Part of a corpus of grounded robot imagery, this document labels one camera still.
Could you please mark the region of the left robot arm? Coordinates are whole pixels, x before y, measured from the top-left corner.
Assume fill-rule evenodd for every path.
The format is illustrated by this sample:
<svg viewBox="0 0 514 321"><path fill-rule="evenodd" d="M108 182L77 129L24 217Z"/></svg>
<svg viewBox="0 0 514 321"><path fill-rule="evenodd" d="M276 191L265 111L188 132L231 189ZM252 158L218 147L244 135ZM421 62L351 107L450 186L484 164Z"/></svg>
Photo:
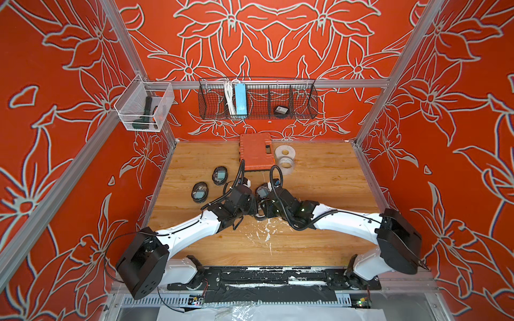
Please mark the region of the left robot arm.
<svg viewBox="0 0 514 321"><path fill-rule="evenodd" d="M188 284L199 275L200 263L193 257L174 259L174 255L203 238L237 228L237 220L255 210L250 187L236 185L189 221L159 231L146 227L136 233L117 262L116 271L135 300L159 286Z"/></svg>

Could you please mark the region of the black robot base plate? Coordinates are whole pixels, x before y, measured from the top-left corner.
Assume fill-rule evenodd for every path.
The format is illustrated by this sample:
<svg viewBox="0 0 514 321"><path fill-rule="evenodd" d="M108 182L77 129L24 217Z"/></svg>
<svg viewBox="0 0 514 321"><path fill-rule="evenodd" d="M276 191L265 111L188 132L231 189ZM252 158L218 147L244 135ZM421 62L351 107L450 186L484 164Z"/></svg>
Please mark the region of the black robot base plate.
<svg viewBox="0 0 514 321"><path fill-rule="evenodd" d="M189 284L168 284L169 291L196 291L206 304L339 304L359 306L358 296L381 290L376 276L351 281L345 268L327 267L206 267Z"/></svg>

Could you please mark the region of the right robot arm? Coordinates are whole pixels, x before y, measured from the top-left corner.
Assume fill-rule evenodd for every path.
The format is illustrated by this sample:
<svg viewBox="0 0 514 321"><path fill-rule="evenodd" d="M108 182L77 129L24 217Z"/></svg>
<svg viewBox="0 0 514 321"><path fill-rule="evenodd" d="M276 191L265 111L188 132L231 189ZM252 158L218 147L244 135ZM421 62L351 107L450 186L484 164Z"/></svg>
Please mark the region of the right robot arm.
<svg viewBox="0 0 514 321"><path fill-rule="evenodd" d="M256 198L263 217L280 217L295 231L330 230L373 243L372 250L350 259L344 278L351 287L362 288L388 272L415 275L424 266L420 233L394 209L382 213L337 209L317 201L300 201L286 189L270 184L258 187Z"/></svg>

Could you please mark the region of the black round zip pouch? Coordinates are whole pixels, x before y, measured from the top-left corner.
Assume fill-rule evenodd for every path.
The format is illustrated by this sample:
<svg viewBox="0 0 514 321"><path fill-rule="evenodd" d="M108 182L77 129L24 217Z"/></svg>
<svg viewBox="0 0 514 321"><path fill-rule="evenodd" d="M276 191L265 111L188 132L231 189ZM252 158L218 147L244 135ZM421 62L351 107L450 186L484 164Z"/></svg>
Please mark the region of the black round zip pouch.
<svg viewBox="0 0 514 321"><path fill-rule="evenodd" d="M209 193L209 187L206 182L196 183L191 190L191 198L195 203L203 203L206 201Z"/></svg>

